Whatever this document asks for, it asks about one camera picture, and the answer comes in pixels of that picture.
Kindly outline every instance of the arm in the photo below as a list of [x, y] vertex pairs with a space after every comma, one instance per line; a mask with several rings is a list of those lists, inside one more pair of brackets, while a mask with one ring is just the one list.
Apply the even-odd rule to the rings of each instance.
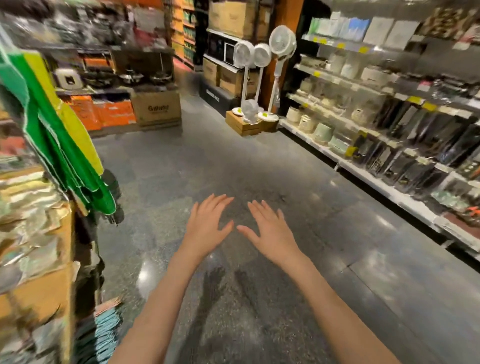
[[260, 237], [246, 226], [237, 229], [293, 279], [312, 307], [338, 361], [400, 364], [300, 251], [282, 211], [275, 213], [265, 201], [253, 201], [248, 207], [257, 221]]
[[226, 195], [211, 195], [200, 205], [193, 205], [187, 232], [166, 275], [150, 294], [110, 364], [163, 362], [190, 278], [203, 258], [233, 230], [233, 221], [218, 230], [220, 215], [232, 200]]

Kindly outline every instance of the fan base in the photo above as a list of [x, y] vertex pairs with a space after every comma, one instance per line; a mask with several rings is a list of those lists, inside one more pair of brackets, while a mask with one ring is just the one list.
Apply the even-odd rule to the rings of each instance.
[[257, 118], [263, 121], [278, 121], [278, 115], [267, 112], [259, 112]]
[[243, 116], [243, 112], [241, 112], [241, 108], [233, 108], [232, 112], [237, 116]]

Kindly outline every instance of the glossy floor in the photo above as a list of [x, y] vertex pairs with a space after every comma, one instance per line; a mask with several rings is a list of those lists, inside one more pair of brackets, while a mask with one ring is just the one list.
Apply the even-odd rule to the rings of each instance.
[[[123, 335], [177, 250], [195, 201], [235, 196], [222, 223], [255, 226], [246, 203], [284, 211], [330, 285], [403, 363], [477, 363], [480, 276], [282, 133], [241, 138], [197, 96], [183, 131], [95, 140], [126, 218], [102, 222], [105, 299], [122, 296]], [[334, 363], [296, 287], [237, 232], [202, 263], [168, 363]]]

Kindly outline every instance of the forearm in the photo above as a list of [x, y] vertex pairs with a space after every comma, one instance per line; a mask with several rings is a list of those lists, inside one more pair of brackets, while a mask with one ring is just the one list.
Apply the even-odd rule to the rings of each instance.
[[286, 263], [284, 270], [309, 302], [341, 364], [400, 363], [328, 285], [308, 257], [299, 254]]
[[151, 292], [110, 364], [163, 362], [185, 290], [199, 263], [182, 248], [174, 254], [166, 275]]

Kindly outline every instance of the yellow price tag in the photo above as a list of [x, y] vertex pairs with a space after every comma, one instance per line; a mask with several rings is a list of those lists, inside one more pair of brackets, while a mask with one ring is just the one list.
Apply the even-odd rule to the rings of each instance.
[[437, 110], [437, 106], [434, 104], [431, 104], [430, 102], [425, 102], [422, 107], [424, 109], [427, 109], [428, 111], [435, 111]]
[[422, 99], [421, 97], [418, 97], [418, 96], [410, 96], [407, 101], [410, 101], [414, 104], [417, 104], [417, 105], [421, 105], [423, 104], [423, 102], [425, 101], [424, 99]]

